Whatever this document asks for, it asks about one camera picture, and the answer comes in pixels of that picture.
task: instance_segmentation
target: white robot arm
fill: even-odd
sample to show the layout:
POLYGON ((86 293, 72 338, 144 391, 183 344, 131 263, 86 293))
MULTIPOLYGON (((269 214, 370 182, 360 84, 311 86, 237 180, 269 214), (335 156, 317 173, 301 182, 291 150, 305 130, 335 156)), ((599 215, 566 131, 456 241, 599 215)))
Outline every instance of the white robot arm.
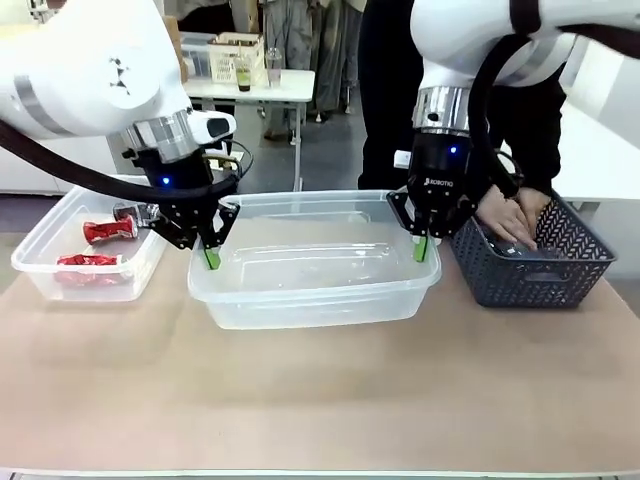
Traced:
POLYGON ((68 0, 42 27, 0 42, 0 63, 2 147, 68 182, 158 204, 152 227, 178 248, 191 248, 198 234, 207 249, 224 241, 237 209, 224 211, 218 231, 212 219, 239 178, 214 183, 203 146, 233 133, 236 122, 193 111, 153 0, 68 0), (32 140, 123 131, 151 187, 86 169, 32 140))
POLYGON ((640 0, 415 0, 411 33, 424 58, 417 132, 407 187, 388 196, 401 225, 439 238, 462 227, 480 200, 468 186, 472 148, 506 197, 518 192, 489 138, 494 85, 548 79, 566 62, 576 34, 640 58, 639 30, 640 0))

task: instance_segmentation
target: clear plastic container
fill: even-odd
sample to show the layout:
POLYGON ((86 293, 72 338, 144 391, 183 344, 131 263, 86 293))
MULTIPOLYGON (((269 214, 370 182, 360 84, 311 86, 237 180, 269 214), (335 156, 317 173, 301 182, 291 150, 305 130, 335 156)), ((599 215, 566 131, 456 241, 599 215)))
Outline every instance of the clear plastic container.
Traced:
POLYGON ((384 191, 227 197, 240 214, 211 271, 198 245, 189 292, 228 329, 320 327, 415 315, 441 276, 389 207, 384 191))
POLYGON ((189 70, 189 78, 211 78, 209 45, 217 35, 181 32, 182 56, 189 70))
MULTIPOLYGON (((117 178, 149 184, 140 176, 117 178)), ((137 299, 149 283, 167 242, 155 232, 139 230, 136 240, 90 246, 82 233, 83 223, 113 221, 112 209, 116 203, 132 202, 74 187, 13 252, 13 268, 25 272, 50 300, 130 302, 137 299), (56 265, 60 256, 75 254, 122 255, 122 263, 114 266, 56 265), (82 282, 73 281, 78 275, 95 275, 95 280, 81 286, 82 282)))

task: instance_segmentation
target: black pants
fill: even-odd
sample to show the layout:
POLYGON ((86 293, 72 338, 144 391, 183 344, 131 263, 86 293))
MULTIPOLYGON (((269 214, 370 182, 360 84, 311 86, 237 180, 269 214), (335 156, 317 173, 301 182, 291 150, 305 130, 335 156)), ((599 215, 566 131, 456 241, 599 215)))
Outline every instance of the black pants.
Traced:
MULTIPOLYGON (((361 189, 398 189, 407 171, 393 168, 396 150, 413 147, 413 109, 424 73, 410 31, 414 0, 369 0, 359 42, 362 113, 367 130, 363 149, 361 189)), ((491 137, 496 147, 504 140, 525 176, 525 186, 548 192, 560 171, 560 108, 565 94, 551 78, 526 88, 495 87, 489 103, 491 137)), ((483 162, 470 159, 474 190, 490 186, 483 162)))
MULTIPOLYGON (((184 19, 178 21, 178 29, 181 32, 210 33, 212 35, 236 31, 231 6, 228 3, 212 7, 196 8, 184 17, 184 19)), ((200 105, 195 105, 193 108, 195 110, 202 110, 202 106, 200 105)), ((216 105, 216 110, 222 113, 228 113, 229 115, 234 115, 236 112, 233 105, 216 105)), ((231 151, 230 140, 232 139, 233 135, 224 138, 229 152, 231 151)))

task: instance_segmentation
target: white countertop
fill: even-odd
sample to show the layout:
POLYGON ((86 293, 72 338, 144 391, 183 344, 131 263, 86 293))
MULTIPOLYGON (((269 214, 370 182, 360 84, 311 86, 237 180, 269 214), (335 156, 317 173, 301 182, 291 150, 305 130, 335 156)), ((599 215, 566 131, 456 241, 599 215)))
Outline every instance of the white countertop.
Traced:
POLYGON ((251 87, 250 91, 241 92, 234 83, 213 83, 207 79, 191 79, 184 88, 191 98, 306 103, 313 98, 315 77, 315 72, 308 70, 283 70, 281 85, 274 88, 251 87))

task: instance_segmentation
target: white wall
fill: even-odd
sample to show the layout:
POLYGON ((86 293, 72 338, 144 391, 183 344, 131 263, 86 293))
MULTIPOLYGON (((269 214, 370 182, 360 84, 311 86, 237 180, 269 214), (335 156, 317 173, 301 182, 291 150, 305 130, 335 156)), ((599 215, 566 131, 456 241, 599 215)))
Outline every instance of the white wall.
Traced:
MULTIPOLYGON (((638 85, 640 62, 590 42, 569 101, 640 148, 638 85)), ((602 159, 603 174, 606 161, 602 159)), ((640 202, 605 203, 592 226, 619 256, 609 278, 640 278, 640 202)))
POLYGON ((27 0, 0 0, 0 25, 30 22, 33 18, 27 9, 27 0))

